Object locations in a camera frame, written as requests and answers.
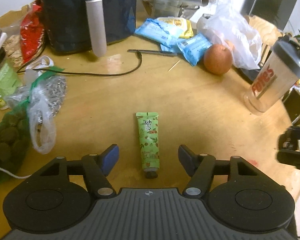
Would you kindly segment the blue snack packet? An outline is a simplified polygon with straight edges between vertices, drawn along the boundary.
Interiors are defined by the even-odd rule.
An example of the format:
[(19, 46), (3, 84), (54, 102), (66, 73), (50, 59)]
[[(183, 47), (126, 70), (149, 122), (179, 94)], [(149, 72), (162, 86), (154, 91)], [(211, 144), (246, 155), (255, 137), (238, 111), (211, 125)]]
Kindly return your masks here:
[(203, 34), (199, 33), (192, 38), (179, 38), (171, 47), (160, 44), (160, 49), (182, 54), (185, 60), (194, 67), (211, 46), (212, 43)]
[(158, 42), (171, 48), (184, 31), (181, 27), (168, 24), (156, 19), (147, 18), (145, 22), (135, 30), (135, 34)]

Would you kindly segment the green tin can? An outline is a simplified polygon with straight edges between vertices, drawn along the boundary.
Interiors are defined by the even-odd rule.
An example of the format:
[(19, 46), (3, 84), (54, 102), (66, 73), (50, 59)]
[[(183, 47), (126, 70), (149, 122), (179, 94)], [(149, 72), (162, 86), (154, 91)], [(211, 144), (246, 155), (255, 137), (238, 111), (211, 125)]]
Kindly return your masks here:
[(13, 94), (18, 87), (23, 85), (11, 61), (5, 58), (0, 63), (0, 110), (8, 108), (4, 97)]

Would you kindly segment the black monitor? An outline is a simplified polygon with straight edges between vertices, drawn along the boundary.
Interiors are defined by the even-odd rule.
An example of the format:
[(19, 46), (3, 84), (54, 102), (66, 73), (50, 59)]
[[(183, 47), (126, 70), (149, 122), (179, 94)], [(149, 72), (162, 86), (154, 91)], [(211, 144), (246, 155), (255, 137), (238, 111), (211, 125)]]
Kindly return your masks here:
[(258, 16), (283, 30), (297, 0), (244, 0), (241, 15)]

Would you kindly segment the orange round fruit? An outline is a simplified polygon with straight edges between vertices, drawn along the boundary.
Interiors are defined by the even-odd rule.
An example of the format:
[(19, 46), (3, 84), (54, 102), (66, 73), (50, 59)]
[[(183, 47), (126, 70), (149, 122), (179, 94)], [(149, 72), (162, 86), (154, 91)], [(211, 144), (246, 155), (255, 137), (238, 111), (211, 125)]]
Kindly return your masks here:
[(223, 75), (232, 67), (231, 51), (221, 44), (214, 44), (205, 52), (203, 64), (208, 72)]

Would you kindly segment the red snack bag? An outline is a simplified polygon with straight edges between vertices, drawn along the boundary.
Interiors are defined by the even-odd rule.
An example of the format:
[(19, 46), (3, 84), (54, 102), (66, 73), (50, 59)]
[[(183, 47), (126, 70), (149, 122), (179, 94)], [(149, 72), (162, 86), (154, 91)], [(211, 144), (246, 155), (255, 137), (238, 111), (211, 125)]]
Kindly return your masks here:
[(20, 49), (23, 64), (30, 62), (38, 54), (44, 42), (42, 1), (35, 0), (20, 24)]

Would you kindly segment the green net bag of discs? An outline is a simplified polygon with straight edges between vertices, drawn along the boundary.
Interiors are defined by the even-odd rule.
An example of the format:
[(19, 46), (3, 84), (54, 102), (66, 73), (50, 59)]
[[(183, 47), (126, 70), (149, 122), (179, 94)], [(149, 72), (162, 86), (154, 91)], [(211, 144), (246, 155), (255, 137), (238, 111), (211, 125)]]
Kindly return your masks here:
[(27, 102), (17, 104), (0, 122), (0, 184), (16, 174), (31, 142)]

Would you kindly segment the blue snack packet upper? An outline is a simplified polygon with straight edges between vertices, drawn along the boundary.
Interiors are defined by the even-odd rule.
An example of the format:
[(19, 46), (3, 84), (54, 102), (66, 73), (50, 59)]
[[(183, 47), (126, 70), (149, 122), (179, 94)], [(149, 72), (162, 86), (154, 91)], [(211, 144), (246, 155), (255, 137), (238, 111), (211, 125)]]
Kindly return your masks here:
[(135, 34), (158, 42), (171, 48), (184, 31), (181, 27), (168, 24), (156, 19), (147, 18), (145, 22), (135, 30)]

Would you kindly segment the green hand cream tube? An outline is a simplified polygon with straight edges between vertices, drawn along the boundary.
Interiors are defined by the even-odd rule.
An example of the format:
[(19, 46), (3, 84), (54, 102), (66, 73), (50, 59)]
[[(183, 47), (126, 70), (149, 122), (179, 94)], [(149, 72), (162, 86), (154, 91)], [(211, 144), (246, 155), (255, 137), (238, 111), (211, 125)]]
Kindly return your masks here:
[(147, 179), (157, 178), (157, 172), (160, 168), (158, 118), (157, 112), (136, 113), (141, 166)]

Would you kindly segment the yellow snack packet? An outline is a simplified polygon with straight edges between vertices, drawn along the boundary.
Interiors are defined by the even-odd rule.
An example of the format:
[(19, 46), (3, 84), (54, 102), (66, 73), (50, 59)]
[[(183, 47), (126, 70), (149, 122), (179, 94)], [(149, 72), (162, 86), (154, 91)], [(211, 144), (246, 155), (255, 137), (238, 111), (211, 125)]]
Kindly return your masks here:
[(182, 17), (159, 17), (157, 20), (165, 22), (167, 24), (175, 25), (183, 32), (180, 34), (179, 38), (191, 38), (193, 37), (193, 30), (191, 22)]

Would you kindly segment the white plastic bag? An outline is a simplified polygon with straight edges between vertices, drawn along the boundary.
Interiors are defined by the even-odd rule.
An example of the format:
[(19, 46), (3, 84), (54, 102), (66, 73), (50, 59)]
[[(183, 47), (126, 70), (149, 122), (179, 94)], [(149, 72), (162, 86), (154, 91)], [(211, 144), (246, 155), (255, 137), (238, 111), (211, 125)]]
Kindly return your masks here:
[(215, 14), (208, 19), (201, 17), (196, 28), (212, 44), (229, 48), (235, 67), (246, 70), (260, 68), (262, 38), (230, 3), (219, 3)]

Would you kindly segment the wooden toothpick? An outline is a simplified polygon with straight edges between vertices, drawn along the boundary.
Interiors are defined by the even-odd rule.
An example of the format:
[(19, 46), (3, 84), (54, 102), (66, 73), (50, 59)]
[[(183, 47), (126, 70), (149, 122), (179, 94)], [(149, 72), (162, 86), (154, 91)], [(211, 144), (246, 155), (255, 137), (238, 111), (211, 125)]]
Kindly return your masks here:
[(173, 66), (171, 66), (168, 70), (168, 72), (170, 72), (175, 66), (177, 66), (179, 64), (180, 60), (177, 61)]

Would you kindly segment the clear shaker bottle grey lid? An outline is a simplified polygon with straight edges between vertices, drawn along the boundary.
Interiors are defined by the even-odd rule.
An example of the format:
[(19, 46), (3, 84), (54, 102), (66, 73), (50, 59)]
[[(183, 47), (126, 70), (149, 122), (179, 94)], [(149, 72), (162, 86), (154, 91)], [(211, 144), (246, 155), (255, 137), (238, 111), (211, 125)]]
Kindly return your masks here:
[(300, 44), (285, 35), (272, 51), (243, 96), (247, 109), (255, 115), (265, 113), (300, 80)]

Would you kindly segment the blue snack packet lower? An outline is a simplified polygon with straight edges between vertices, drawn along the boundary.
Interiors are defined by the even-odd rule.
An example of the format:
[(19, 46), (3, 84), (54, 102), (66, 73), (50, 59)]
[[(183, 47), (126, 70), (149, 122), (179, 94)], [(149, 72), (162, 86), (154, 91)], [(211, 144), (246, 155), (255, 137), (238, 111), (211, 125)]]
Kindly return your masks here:
[(185, 60), (194, 67), (211, 46), (212, 43), (203, 34), (199, 33), (192, 38), (179, 38), (171, 47), (160, 44), (160, 49), (182, 54)]

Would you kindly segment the clear bag of screws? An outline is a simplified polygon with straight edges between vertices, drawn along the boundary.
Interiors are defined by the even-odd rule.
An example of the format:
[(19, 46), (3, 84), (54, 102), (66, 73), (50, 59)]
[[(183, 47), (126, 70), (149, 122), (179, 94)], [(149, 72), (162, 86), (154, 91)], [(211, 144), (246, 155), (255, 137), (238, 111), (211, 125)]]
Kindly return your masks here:
[(54, 117), (66, 95), (66, 78), (58, 71), (62, 68), (27, 69), (24, 85), (4, 97), (11, 109), (25, 107), (32, 146), (41, 154), (49, 153), (56, 143)]

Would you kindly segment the dark blue air fryer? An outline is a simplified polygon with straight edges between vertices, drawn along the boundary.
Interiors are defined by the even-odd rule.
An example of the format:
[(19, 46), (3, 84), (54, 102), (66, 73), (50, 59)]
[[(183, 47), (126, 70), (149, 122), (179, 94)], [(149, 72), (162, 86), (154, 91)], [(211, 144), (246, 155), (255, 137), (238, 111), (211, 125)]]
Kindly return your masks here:
[(44, 24), (57, 54), (92, 50), (106, 54), (107, 45), (135, 33), (136, 0), (42, 0)]

